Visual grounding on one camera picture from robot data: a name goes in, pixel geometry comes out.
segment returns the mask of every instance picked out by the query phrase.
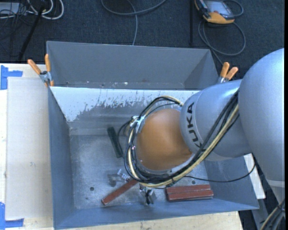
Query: white table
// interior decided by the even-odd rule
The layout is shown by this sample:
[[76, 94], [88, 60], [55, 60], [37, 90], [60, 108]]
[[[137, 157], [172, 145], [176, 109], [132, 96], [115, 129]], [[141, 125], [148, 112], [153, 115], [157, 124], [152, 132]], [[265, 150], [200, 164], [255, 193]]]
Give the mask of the white table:
[[[24, 218], [18, 229], [52, 229], [47, 89], [29, 65], [1, 65], [23, 75], [9, 77], [8, 89], [0, 90], [0, 202], [6, 204], [6, 220]], [[251, 169], [252, 157], [246, 162]], [[264, 198], [257, 170], [251, 179], [257, 197]], [[238, 212], [226, 212], [82, 229], [241, 230], [242, 225]]]

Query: white panel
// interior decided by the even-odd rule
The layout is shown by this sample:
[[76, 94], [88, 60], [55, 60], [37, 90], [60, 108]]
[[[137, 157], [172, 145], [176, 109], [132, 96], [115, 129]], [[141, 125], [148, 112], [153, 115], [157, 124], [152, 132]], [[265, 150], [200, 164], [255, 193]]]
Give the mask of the white panel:
[[6, 219], [52, 216], [48, 94], [39, 78], [9, 78]]

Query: black cable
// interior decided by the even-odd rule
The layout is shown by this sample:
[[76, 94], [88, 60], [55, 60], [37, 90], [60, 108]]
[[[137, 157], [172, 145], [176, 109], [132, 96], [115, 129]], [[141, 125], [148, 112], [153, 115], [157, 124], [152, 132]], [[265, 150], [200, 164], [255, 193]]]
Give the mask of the black cable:
[[206, 181], [206, 182], [228, 183], [228, 182], [235, 182], [235, 181], [241, 180], [241, 179], [249, 176], [249, 175], [253, 172], [253, 170], [255, 169], [255, 167], [256, 167], [256, 166], [255, 166], [255, 163], [254, 163], [252, 169], [251, 169], [246, 175], [244, 175], [244, 176], [242, 176], [242, 177], [239, 177], [239, 178], [237, 178], [237, 179], [229, 180], [229, 181], [216, 181], [216, 180], [198, 178], [198, 177], [194, 177], [194, 176], [190, 176], [190, 175], [186, 175], [185, 177], [187, 177], [187, 178], [193, 178], [193, 179], [200, 180], [200, 181]]
[[240, 6], [241, 12], [240, 12], [239, 14], [234, 14], [234, 17], [235, 17], [235, 18], [241, 16], [241, 15], [244, 13], [244, 8], [243, 8], [243, 6], [242, 6], [239, 2], [237, 2], [236, 0], [222, 0], [222, 1], [223, 1], [223, 2], [225, 2], [225, 1], [235, 2], [236, 4], [238, 4], [238, 5]]
[[211, 44], [209, 43], [208, 39], [207, 39], [207, 36], [206, 36], [206, 33], [205, 33], [205, 25], [206, 23], [204, 24], [203, 26], [203, 34], [201, 33], [201, 25], [203, 23], [204, 20], [201, 20], [200, 23], [198, 24], [198, 35], [200, 36], [200, 38], [202, 39], [202, 41], [211, 49], [212, 53], [215, 55], [215, 57], [217, 58], [217, 60], [223, 65], [223, 62], [220, 60], [220, 58], [218, 57], [218, 55], [216, 54], [216, 52], [222, 54], [222, 55], [225, 55], [225, 56], [236, 56], [236, 55], [239, 55], [242, 53], [242, 51], [245, 49], [245, 46], [246, 46], [246, 38], [245, 38], [245, 34], [244, 32], [242, 31], [242, 29], [235, 23], [233, 22], [232, 24], [234, 24], [238, 29], [239, 31], [241, 32], [241, 35], [243, 37], [243, 46], [242, 46], [242, 49], [240, 49], [240, 51], [238, 51], [237, 53], [226, 53], [226, 52], [222, 52], [220, 50], [217, 50], [216, 48], [212, 47]]
[[[184, 168], [180, 169], [179, 171], [177, 171], [177, 172], [174, 173], [173, 175], [167, 176], [167, 177], [161, 177], [161, 176], [159, 176], [159, 175], [158, 175], [158, 176], [156, 176], [156, 175], [151, 175], [150, 177], [148, 177], [148, 180], [145, 180], [145, 181], [136, 179], [136, 178], [132, 175], [131, 171], [129, 170], [129, 166], [128, 166], [128, 163], [127, 163], [128, 150], [131, 149], [131, 147], [133, 146], [133, 139], [134, 139], [134, 137], [135, 137], [135, 133], [133, 132], [132, 137], [131, 137], [131, 140], [130, 140], [130, 143], [128, 143], [128, 141], [127, 141], [127, 143], [126, 143], [126, 152], [125, 152], [125, 157], [124, 157], [124, 164], [125, 164], [125, 168], [126, 168], [127, 173], [128, 173], [133, 179], [135, 179], [135, 180], [137, 180], [137, 181], [139, 181], [139, 182], [142, 182], [142, 183], [152, 183], [152, 182], [159, 183], [159, 182], [164, 182], [164, 181], [167, 181], [167, 180], [169, 180], [169, 179], [172, 179], [172, 178], [175, 177], [176, 175], [178, 175], [178, 174], [182, 173], [183, 171], [185, 171], [186, 169], [188, 169], [192, 164], [194, 164], [194, 163], [196, 162], [196, 160], [199, 158], [200, 154], [201, 154], [202, 152], [204, 152], [205, 146], [206, 146], [206, 144], [208, 143], [208, 141], [210, 140], [210, 138], [211, 138], [212, 134], [214, 133], [216, 127], [218, 126], [221, 118], [222, 118], [224, 115], [226, 115], [227, 112], [231, 112], [231, 111], [232, 111], [232, 105], [233, 105], [233, 103], [236, 103], [236, 102], [237, 102], [238, 91], [239, 91], [239, 90], [237, 90], [237, 91], [233, 94], [233, 96], [231, 97], [231, 99], [227, 102], [227, 104], [225, 105], [225, 107], [222, 109], [220, 115], [218, 116], [218, 118], [217, 118], [217, 120], [215, 121], [214, 125], [213, 125], [212, 128], [210, 129], [210, 132], [208, 133], [208, 136], [206, 137], [204, 143], [201, 145], [201, 148], [200, 148], [199, 151], [196, 153], [196, 155], [194, 156], [194, 158], [192, 159], [192, 161], [191, 161], [188, 165], [186, 165]], [[156, 101], [159, 101], [159, 100], [161, 100], [161, 99], [168, 100], [168, 101], [174, 102], [174, 103], [176, 103], [176, 104], [179, 104], [178, 102], [176, 102], [176, 101], [174, 101], [174, 100], [172, 100], [172, 99], [169, 99], [169, 98], [167, 98], [167, 97], [163, 97], [163, 96], [157, 97], [157, 98], [155, 98], [155, 99], [141, 112], [141, 114], [138, 116], [138, 118], [141, 118], [141, 116], [142, 116], [152, 105], [154, 105]], [[133, 129], [135, 129], [135, 128], [136, 128], [136, 123], [133, 124], [133, 126], [129, 129], [128, 137], [130, 137], [131, 131], [132, 131]], [[144, 177], [141, 172], [138, 172], [137, 175], [138, 175], [139, 177]]]
[[194, 160], [198, 159], [198, 156], [204, 152], [205, 146], [207, 145], [208, 141], [211, 139], [212, 134], [214, 133], [217, 125], [219, 124], [222, 116], [226, 113], [226, 111], [228, 110], [228, 108], [232, 105], [233, 101], [236, 101], [237, 98], [236, 96], [238, 95], [238, 91], [237, 90], [231, 97], [231, 99], [227, 102], [227, 104], [225, 105], [225, 107], [222, 109], [221, 113], [219, 114], [218, 118], [216, 119], [216, 121], [214, 122], [213, 126], [211, 127], [206, 139], [204, 140], [204, 142], [202, 143], [200, 149], [197, 151]]

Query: yellow cable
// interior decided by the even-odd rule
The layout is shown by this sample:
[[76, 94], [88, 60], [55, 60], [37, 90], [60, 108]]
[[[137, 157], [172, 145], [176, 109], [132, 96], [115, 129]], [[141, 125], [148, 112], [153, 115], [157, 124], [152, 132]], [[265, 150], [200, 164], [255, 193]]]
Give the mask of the yellow cable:
[[[143, 186], [146, 187], [160, 187], [160, 186], [166, 186], [169, 185], [173, 182], [176, 182], [178, 180], [180, 180], [182, 177], [184, 177], [185, 175], [187, 175], [188, 173], [190, 173], [200, 162], [202, 162], [208, 155], [209, 153], [213, 150], [213, 148], [217, 145], [217, 143], [221, 140], [221, 138], [223, 137], [223, 135], [225, 134], [226, 130], [228, 129], [228, 127], [230, 126], [231, 121], [233, 120], [233, 118], [235, 117], [235, 115], [238, 113], [239, 107], [238, 104], [235, 106], [233, 112], [231, 113], [230, 117], [228, 118], [227, 122], [224, 124], [223, 128], [220, 130], [220, 132], [218, 133], [218, 135], [215, 137], [215, 139], [211, 142], [211, 144], [209, 145], [209, 147], [205, 150], [205, 152], [198, 158], [198, 160], [196, 160], [194, 162], [193, 165], [191, 165], [188, 169], [186, 169], [185, 171], [183, 171], [182, 173], [180, 173], [179, 175], [173, 177], [173, 179], [167, 180], [165, 182], [162, 183], [157, 183], [157, 184], [148, 184], [148, 183], [140, 183]], [[133, 168], [131, 160], [129, 160], [129, 166]]]

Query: white cable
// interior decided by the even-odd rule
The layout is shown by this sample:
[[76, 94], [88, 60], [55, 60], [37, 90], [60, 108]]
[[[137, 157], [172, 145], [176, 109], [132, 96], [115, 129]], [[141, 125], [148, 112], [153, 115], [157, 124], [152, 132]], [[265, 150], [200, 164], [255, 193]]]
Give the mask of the white cable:
[[[34, 11], [34, 14], [38, 14], [37, 10], [31, 5], [30, 0], [27, 0], [27, 1], [30, 4], [30, 8]], [[64, 4], [63, 4], [62, 0], [59, 0], [59, 2], [61, 4], [61, 8], [62, 8], [60, 15], [58, 15], [57, 17], [48, 17], [48, 16], [44, 15], [44, 14], [49, 13], [53, 9], [53, 1], [50, 0], [50, 2], [51, 2], [51, 8], [48, 11], [42, 13], [42, 17], [44, 19], [47, 19], [47, 20], [57, 20], [57, 19], [61, 18], [63, 16], [63, 14], [64, 14]]]
[[[32, 12], [32, 11], [27, 11], [27, 12], [28, 12], [28, 13], [33, 13], [33, 14], [38, 14], [38, 11], [32, 6], [31, 1], [30, 1], [30, 0], [27, 0], [27, 2], [29, 3], [30, 8], [34, 11], [34, 12]], [[50, 0], [50, 2], [51, 2], [51, 7], [50, 7], [50, 9], [49, 9], [48, 11], [46, 11], [46, 12], [43, 12], [42, 15], [47, 14], [47, 13], [50, 13], [51, 10], [53, 9], [53, 1]]]

